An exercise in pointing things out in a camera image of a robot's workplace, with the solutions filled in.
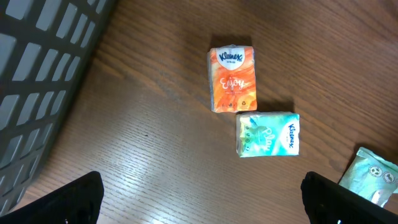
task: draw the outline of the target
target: kleenex tissue pack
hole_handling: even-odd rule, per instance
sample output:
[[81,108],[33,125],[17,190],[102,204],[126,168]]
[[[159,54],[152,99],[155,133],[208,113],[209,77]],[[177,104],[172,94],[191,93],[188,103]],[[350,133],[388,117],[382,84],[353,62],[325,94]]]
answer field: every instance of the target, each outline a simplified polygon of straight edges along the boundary
[[299,154],[300,115],[248,112],[236,116],[239,157]]

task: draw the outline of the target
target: wooden surface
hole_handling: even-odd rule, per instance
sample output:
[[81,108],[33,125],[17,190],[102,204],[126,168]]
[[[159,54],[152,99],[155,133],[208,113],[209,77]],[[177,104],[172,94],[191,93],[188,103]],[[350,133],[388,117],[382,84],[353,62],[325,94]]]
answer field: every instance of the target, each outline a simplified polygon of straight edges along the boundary
[[[300,156],[238,158],[207,79],[228,41],[256,51],[259,109],[301,115]],[[309,223],[308,171],[337,182],[359,146],[398,163],[397,89],[397,1],[120,0],[22,203],[97,170],[98,223]]]

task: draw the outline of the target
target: kleenex logo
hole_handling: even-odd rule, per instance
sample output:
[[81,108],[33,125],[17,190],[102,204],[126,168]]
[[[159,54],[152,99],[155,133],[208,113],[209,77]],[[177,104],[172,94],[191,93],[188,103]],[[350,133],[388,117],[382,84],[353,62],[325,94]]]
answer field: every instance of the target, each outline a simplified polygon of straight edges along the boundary
[[296,129],[294,128],[294,124],[291,124],[289,126],[289,137],[290,137],[290,142],[289,142],[289,148],[293,148],[294,146],[294,131]]
[[237,60],[239,62],[242,61],[243,55],[240,54],[227,54],[226,52],[224,52],[223,54],[219,55],[221,61],[225,60],[225,59],[233,59],[233,60]]
[[228,70],[239,68],[245,58],[244,47],[222,47],[216,49],[217,61]]

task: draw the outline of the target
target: black object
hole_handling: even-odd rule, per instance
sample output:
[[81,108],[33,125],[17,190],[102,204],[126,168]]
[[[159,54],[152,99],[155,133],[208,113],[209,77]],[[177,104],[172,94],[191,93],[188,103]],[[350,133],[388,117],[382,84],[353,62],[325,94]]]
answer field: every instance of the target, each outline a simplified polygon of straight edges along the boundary
[[303,203],[311,224],[396,224],[398,216],[316,172],[301,184]]
[[115,0],[0,0],[0,217],[46,161]]
[[60,189],[0,217],[2,224],[94,224],[104,187],[99,172],[90,172]]

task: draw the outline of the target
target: plastic packaging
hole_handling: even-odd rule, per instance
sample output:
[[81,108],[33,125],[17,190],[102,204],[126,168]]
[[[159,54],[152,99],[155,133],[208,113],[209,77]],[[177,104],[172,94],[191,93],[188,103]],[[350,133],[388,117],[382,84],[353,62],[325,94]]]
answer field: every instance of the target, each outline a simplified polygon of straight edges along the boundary
[[254,50],[229,45],[208,53],[211,110],[220,112],[257,109]]
[[395,164],[361,147],[339,185],[383,207],[397,190],[397,177]]
[[247,112],[236,115],[239,157],[299,154],[300,115],[289,112]]

